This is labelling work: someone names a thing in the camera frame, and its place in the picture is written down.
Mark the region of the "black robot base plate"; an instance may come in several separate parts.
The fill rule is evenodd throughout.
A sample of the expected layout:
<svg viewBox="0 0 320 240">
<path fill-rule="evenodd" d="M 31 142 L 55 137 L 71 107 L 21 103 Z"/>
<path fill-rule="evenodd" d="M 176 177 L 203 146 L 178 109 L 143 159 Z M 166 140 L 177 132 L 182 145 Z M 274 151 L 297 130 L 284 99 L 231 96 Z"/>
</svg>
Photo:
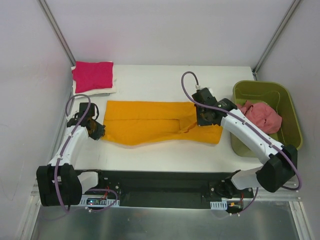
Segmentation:
<svg viewBox="0 0 320 240">
<path fill-rule="evenodd" d="M 209 209 L 222 197 L 216 188 L 228 172 L 98 170 L 98 184 L 85 193 L 118 199 L 121 207 Z"/>
</svg>

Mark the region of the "orange t shirt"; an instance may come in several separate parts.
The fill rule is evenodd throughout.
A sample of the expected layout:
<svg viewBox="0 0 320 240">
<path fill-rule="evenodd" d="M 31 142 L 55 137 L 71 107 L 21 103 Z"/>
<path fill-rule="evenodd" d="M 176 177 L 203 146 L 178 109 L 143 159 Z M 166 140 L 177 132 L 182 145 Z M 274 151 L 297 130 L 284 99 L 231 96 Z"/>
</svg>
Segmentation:
<svg viewBox="0 0 320 240">
<path fill-rule="evenodd" d="M 104 141 L 137 146 L 171 140 L 216 145 L 223 128 L 199 126 L 192 102 L 108 101 Z"/>
</svg>

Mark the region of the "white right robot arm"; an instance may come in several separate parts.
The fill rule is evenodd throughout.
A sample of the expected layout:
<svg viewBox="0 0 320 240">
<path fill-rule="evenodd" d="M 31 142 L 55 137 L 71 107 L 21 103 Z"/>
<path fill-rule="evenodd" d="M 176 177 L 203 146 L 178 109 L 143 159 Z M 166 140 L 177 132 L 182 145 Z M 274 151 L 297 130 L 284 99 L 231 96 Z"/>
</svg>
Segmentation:
<svg viewBox="0 0 320 240">
<path fill-rule="evenodd" d="M 190 97 L 195 103 L 197 121 L 201 126 L 218 125 L 237 137 L 259 159 L 261 166 L 249 170 L 237 170 L 214 187 L 217 195 L 231 199 L 244 189 L 263 188 L 270 193 L 285 185 L 298 172 L 298 151 L 289 144 L 283 145 L 255 126 L 229 99 L 220 101 L 207 87 L 196 87 Z"/>
</svg>

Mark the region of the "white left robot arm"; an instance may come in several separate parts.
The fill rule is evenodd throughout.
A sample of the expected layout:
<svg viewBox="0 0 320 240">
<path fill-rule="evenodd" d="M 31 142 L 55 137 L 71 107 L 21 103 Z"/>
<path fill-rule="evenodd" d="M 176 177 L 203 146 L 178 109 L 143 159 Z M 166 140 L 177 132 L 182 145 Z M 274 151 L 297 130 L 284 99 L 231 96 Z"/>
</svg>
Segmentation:
<svg viewBox="0 0 320 240">
<path fill-rule="evenodd" d="M 105 126 L 97 122 L 99 109 L 95 103 L 81 102 L 79 112 L 67 122 L 63 141 L 47 165 L 39 166 L 36 179 L 41 204 L 44 207 L 78 205 L 88 190 L 99 195 L 106 183 L 97 171 L 78 174 L 74 168 L 81 149 L 88 139 L 100 140 Z"/>
</svg>

